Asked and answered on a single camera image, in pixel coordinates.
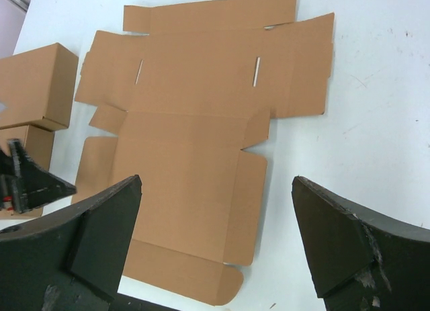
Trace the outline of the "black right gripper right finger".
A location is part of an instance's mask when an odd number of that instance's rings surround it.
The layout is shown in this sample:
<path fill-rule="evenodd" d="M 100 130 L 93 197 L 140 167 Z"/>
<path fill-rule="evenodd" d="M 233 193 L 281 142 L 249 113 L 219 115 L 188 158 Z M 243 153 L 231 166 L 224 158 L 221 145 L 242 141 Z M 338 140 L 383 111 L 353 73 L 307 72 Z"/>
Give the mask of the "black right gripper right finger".
<path fill-rule="evenodd" d="M 301 176 L 292 201 L 327 310 L 428 310 L 429 230 L 361 206 Z"/>

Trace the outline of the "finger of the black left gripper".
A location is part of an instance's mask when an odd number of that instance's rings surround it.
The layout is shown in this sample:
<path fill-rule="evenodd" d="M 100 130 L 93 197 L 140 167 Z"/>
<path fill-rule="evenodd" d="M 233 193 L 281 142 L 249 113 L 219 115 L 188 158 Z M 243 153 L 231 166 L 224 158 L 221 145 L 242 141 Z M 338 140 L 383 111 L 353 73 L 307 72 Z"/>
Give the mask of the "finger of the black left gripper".
<path fill-rule="evenodd" d="M 1 190 L 7 190 L 7 182 L 13 177 L 13 161 L 1 150 Z"/>
<path fill-rule="evenodd" d="M 28 213 L 76 194 L 77 188 L 38 165 L 20 140 L 7 141 L 7 211 Z"/>

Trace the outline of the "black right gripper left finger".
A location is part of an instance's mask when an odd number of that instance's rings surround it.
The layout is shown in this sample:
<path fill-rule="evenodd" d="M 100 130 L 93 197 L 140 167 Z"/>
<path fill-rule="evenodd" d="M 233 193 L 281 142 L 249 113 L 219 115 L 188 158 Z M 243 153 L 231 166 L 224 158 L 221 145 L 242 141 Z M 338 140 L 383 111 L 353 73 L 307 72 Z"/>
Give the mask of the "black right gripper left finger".
<path fill-rule="evenodd" d="M 2 310 L 108 310 L 139 210 L 137 175 L 1 231 Z"/>

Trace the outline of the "brown cardboard box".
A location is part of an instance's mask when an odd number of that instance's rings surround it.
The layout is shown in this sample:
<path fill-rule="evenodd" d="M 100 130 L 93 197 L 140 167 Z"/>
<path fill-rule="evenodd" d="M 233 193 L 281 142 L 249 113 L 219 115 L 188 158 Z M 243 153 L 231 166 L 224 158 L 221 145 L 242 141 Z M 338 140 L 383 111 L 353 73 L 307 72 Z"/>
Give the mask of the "brown cardboard box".
<path fill-rule="evenodd" d="M 209 304 L 253 262 L 267 160 L 248 151 L 275 118 L 325 112 L 334 14 L 296 0 L 124 7 L 99 30 L 75 100 L 94 105 L 73 202 L 131 176 L 142 200 L 123 274 Z"/>

